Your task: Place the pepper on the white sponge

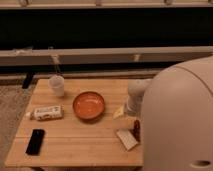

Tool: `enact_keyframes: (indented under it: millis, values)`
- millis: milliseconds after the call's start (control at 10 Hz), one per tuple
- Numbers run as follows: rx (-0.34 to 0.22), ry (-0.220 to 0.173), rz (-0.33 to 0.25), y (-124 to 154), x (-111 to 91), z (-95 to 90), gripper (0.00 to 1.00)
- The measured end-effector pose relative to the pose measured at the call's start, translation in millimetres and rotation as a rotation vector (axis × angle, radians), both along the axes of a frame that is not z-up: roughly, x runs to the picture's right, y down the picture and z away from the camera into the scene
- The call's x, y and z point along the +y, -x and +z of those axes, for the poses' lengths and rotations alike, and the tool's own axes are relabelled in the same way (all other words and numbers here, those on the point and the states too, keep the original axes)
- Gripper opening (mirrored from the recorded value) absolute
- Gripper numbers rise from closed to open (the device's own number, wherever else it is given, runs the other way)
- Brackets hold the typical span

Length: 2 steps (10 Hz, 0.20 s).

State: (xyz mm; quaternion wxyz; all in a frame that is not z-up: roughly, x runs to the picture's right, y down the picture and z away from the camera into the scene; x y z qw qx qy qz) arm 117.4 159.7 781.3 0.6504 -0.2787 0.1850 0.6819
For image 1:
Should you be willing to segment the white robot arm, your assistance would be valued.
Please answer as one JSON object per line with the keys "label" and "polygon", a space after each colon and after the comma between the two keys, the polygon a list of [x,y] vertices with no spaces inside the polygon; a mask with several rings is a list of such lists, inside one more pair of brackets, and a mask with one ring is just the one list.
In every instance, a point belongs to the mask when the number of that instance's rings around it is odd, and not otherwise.
{"label": "white robot arm", "polygon": [[213,55],[128,83],[141,120],[143,171],[213,171]]}

